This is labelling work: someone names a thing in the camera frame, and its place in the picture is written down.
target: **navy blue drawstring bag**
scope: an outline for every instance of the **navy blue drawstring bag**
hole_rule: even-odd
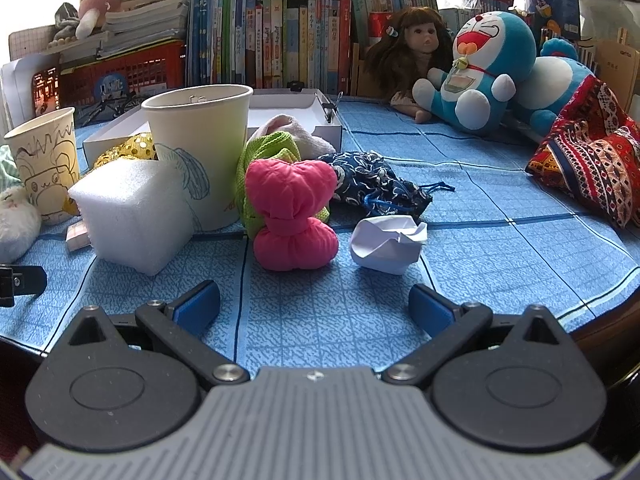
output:
[[[433,201],[431,192],[455,191],[444,182],[417,186],[404,180],[374,152],[329,153],[318,160],[331,165],[338,177],[334,200],[362,206],[372,216],[405,214],[417,219]]]

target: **red can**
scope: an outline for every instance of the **red can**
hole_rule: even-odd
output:
[[[369,13],[369,45],[380,41],[383,34],[386,34],[389,20],[394,14],[392,12],[370,12]]]

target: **drawstring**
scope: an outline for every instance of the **drawstring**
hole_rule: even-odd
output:
[[[442,180],[439,182],[435,182],[434,184],[424,184],[423,186],[418,186],[418,189],[423,190],[427,195],[430,195],[433,191],[436,191],[438,189],[443,189],[446,191],[456,190],[455,187],[450,186],[449,184],[445,184]],[[376,214],[376,212],[374,211],[374,206],[382,206],[387,210],[395,210],[402,213],[409,213],[413,210],[413,208],[411,207],[402,207],[401,205],[396,205],[392,202],[387,202],[386,200],[373,198],[374,193],[375,192],[369,193],[364,197],[364,200],[362,201],[362,205],[370,213]]]

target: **cup rim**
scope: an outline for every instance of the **cup rim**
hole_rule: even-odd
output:
[[[76,109],[73,106],[71,106],[68,108],[60,108],[60,110],[54,110],[52,112],[49,112],[48,114],[40,115],[39,117],[30,119],[25,123],[19,124],[10,132],[7,132],[4,135],[4,140],[15,139],[15,137],[21,136],[22,134],[26,134],[31,130],[33,130],[34,128],[38,128],[40,126],[44,126],[45,124],[52,123],[53,121],[60,119],[69,113],[71,113],[71,116],[73,117],[73,114],[75,113],[75,111]]]
[[[181,104],[181,105],[158,106],[158,105],[154,105],[153,104],[153,100],[154,99],[158,99],[161,96],[166,96],[166,95],[174,94],[174,93],[178,93],[178,92],[186,92],[187,90],[195,91],[195,90],[201,89],[201,88],[212,88],[212,87],[241,88],[241,89],[244,89],[244,92],[242,92],[241,94],[238,94],[238,95],[231,95],[231,96],[228,96],[228,97],[221,97],[220,99],[211,99],[209,101],[185,103],[185,104]],[[187,88],[177,88],[177,89],[174,89],[174,90],[169,90],[168,92],[163,92],[161,94],[157,94],[157,95],[154,95],[152,97],[149,97],[149,98],[147,98],[146,100],[144,100],[142,102],[140,107],[142,109],[144,109],[144,110],[149,110],[151,112],[158,111],[158,110],[172,110],[172,109],[176,109],[176,108],[190,108],[190,107],[194,107],[194,106],[213,105],[213,104],[218,104],[218,103],[224,103],[224,102],[227,102],[227,101],[233,101],[234,99],[239,99],[241,97],[251,96],[253,93],[254,93],[254,89],[251,88],[250,86],[247,86],[247,85],[215,84],[215,85],[190,86],[190,87],[187,87]]]

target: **silver screw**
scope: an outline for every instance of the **silver screw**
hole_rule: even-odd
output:
[[[242,378],[244,370],[236,364],[229,363],[225,365],[216,366],[213,370],[213,376],[219,381],[225,381],[232,383]]]
[[[415,366],[407,363],[398,363],[389,368],[389,377],[396,381],[408,381],[416,376]]]
[[[320,370],[314,370],[313,372],[309,372],[306,375],[306,378],[314,383],[317,383],[318,381],[322,381],[322,379],[324,379],[324,374]]]

